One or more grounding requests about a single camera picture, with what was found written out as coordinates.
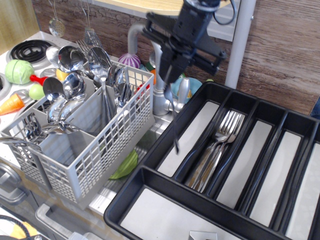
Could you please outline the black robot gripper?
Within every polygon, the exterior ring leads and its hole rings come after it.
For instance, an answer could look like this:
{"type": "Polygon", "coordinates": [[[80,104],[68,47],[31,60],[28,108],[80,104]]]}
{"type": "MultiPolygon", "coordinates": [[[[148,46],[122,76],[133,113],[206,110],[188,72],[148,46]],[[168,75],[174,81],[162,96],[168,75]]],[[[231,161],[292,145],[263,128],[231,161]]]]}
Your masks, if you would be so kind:
{"type": "Polygon", "coordinates": [[[175,82],[192,65],[217,73],[226,53],[207,27],[219,6],[218,0],[185,0],[177,18],[147,13],[143,35],[161,47],[159,75],[165,83],[175,82]]]}

